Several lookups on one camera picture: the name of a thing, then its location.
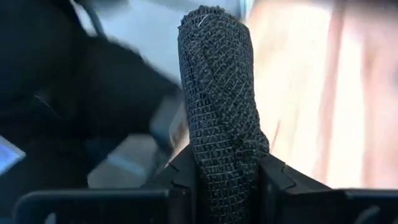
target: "black cloth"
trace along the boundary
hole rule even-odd
[[[249,223],[258,159],[269,153],[254,101],[246,26],[218,7],[192,11],[178,35],[190,145],[207,189],[206,223]]]
[[[86,140],[148,133],[178,87],[50,1],[0,1],[0,30],[0,136],[26,152],[0,176],[2,218],[33,190],[86,187]]]

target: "black mesh fabric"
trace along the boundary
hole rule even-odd
[[[248,223],[258,159],[269,153],[254,101],[249,30],[219,7],[200,6],[182,19],[178,51],[207,223]]]

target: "blurred background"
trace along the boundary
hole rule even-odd
[[[285,0],[93,1],[108,38],[180,84],[181,18],[221,6],[251,31],[257,108],[271,152],[333,188],[398,188],[395,9]],[[75,7],[94,35],[86,11]],[[188,144],[188,138],[180,148]]]

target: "gray metal surface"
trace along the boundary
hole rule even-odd
[[[88,175],[91,188],[135,188],[156,172],[159,149],[151,136],[128,136]]]
[[[158,146],[173,153],[187,129],[183,95],[179,90],[176,94],[164,98],[150,122],[150,133]]]

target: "black plastic part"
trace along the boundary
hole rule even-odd
[[[260,161],[261,223],[393,223],[398,190],[333,190],[274,156]]]
[[[187,189],[60,190],[31,193],[17,204],[15,224],[190,223]]]
[[[187,189],[191,192],[190,201],[192,208],[192,224],[200,222],[197,219],[197,195],[198,195],[198,175],[197,166],[193,158],[193,152],[190,146],[183,149],[176,158],[155,178],[146,183],[143,188],[152,189],[159,187],[178,187]]]
[[[42,224],[55,213],[57,223],[191,224],[196,221],[196,168],[183,150],[155,179],[131,190],[58,190],[22,197],[15,224]]]

